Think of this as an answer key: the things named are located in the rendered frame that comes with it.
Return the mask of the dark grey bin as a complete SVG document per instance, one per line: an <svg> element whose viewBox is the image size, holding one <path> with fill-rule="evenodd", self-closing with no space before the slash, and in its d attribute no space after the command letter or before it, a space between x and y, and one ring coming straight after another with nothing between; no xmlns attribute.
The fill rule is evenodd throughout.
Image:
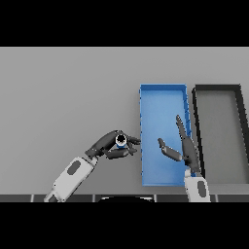
<svg viewBox="0 0 249 249"><path fill-rule="evenodd" d="M207 182L249 184L249 126L241 85L195 85L192 94Z"/></svg>

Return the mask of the blue pipe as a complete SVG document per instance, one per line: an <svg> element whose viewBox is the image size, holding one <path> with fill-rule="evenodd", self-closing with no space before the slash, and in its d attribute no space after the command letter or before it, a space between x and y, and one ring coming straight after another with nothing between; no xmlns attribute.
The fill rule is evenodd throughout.
<svg viewBox="0 0 249 249"><path fill-rule="evenodd" d="M116 137L116 145L118 149L123 149L126 145L126 137L124 135L118 135Z"/></svg>

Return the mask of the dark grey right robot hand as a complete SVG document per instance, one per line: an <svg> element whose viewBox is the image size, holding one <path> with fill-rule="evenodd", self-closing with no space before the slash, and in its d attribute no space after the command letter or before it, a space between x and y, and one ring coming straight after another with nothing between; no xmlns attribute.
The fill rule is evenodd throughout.
<svg viewBox="0 0 249 249"><path fill-rule="evenodd" d="M169 146L165 145L165 142L159 138L161 152L175 161L183 161L185 165L191 170L192 174L200 174L200 165L196 152L196 146L194 140L187 135L183 122L179 115L176 116L176 125L178 127L179 136L182 143L182 152L178 152Z"/></svg>

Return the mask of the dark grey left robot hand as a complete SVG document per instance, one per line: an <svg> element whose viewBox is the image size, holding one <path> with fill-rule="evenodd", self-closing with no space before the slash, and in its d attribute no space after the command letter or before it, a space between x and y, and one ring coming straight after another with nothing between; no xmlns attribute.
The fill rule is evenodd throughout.
<svg viewBox="0 0 249 249"><path fill-rule="evenodd" d="M116 145L116 137L124 135L126 137L126 145L123 149L118 149ZM94 157L106 156L107 159L124 158L127 155L133 155L137 152L134 145L139 145L140 139L125 134L122 130L113 130L98 139L85 154L92 160Z"/></svg>

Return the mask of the blue bin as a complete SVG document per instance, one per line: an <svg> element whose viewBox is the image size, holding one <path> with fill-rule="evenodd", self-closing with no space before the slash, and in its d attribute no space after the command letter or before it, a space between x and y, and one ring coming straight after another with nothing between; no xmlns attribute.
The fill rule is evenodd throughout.
<svg viewBox="0 0 249 249"><path fill-rule="evenodd" d="M142 185L182 187L185 163L165 156L158 139L161 138L166 146L182 152L176 124L177 115L180 116L186 133L192 136L187 86L141 84L139 93Z"/></svg>

